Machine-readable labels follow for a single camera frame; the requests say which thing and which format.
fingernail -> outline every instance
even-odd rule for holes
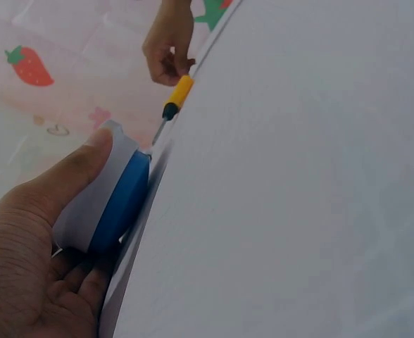
[[[94,132],[89,139],[85,142],[86,146],[93,146],[98,148],[108,143],[111,139],[111,131],[107,128],[98,129]]]

white paper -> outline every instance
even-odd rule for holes
[[[414,337],[414,0],[243,0],[177,126],[115,337]]]

hand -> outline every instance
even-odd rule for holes
[[[193,35],[191,0],[162,0],[156,19],[143,44],[154,82],[175,86],[196,61],[187,58]]]
[[[108,130],[0,200],[0,337],[96,337],[114,257],[53,258],[52,226],[103,168]]]

pink patterned sheet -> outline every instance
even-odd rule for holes
[[[0,197],[110,118],[150,146],[172,90],[141,48],[160,1],[0,0]],[[231,3],[193,0],[191,57]]]
[[[141,50],[160,2],[0,0],[0,101],[32,124],[52,121],[74,132],[113,118],[150,145],[171,90],[150,80]],[[193,0],[190,56],[231,2]],[[21,47],[26,58],[9,64]]]

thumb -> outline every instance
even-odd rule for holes
[[[79,149],[32,181],[9,193],[11,204],[32,208],[50,226],[61,211],[101,172],[113,145],[111,131],[97,130]]]
[[[183,43],[179,46],[176,46],[175,48],[174,66],[179,76],[187,75],[189,72],[189,65],[187,59],[188,48],[189,42]]]

